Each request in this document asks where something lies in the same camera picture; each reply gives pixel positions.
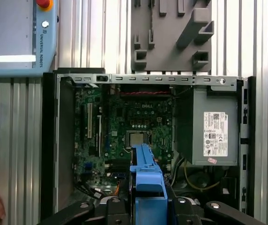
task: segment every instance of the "gray tool holder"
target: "gray tool holder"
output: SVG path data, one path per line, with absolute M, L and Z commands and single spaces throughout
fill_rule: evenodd
M 133 71 L 210 71 L 210 0 L 133 0 Z

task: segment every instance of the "expansion slot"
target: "expansion slot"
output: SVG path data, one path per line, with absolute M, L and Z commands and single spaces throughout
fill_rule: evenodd
M 92 138 L 92 109 L 93 104 L 87 104 L 87 114 L 88 114 L 88 122 L 87 122 L 87 138 Z
M 98 115 L 97 116 L 96 147 L 97 147 L 97 151 L 98 151 L 98 156 L 101 157 L 101 147 L 102 147 L 102 115 Z

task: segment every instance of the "red emergency stop button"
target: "red emergency stop button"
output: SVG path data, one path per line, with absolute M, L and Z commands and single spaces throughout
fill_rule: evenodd
M 51 1 L 50 0 L 36 0 L 36 3 L 41 7 L 41 8 L 45 8 L 47 9 L 50 4 L 51 4 Z

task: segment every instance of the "green circuit board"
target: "green circuit board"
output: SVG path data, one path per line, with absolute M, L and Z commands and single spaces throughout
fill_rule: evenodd
M 171 97 L 122 98 L 101 88 L 75 93 L 74 173 L 90 185 L 115 186 L 128 175 L 131 146 L 147 143 L 165 174 L 172 160 Z

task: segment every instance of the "power supply label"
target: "power supply label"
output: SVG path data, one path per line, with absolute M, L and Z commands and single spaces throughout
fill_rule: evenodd
M 204 156 L 228 156 L 228 115 L 204 112 Z

